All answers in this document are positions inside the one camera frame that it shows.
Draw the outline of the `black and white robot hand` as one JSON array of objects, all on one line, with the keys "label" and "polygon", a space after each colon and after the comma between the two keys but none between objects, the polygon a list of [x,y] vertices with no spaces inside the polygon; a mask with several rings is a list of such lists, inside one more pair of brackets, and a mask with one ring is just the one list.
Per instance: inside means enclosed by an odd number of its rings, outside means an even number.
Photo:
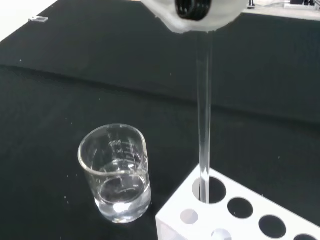
[{"label": "black and white robot hand", "polygon": [[248,0],[143,0],[142,4],[173,33],[212,32],[233,22]]}]

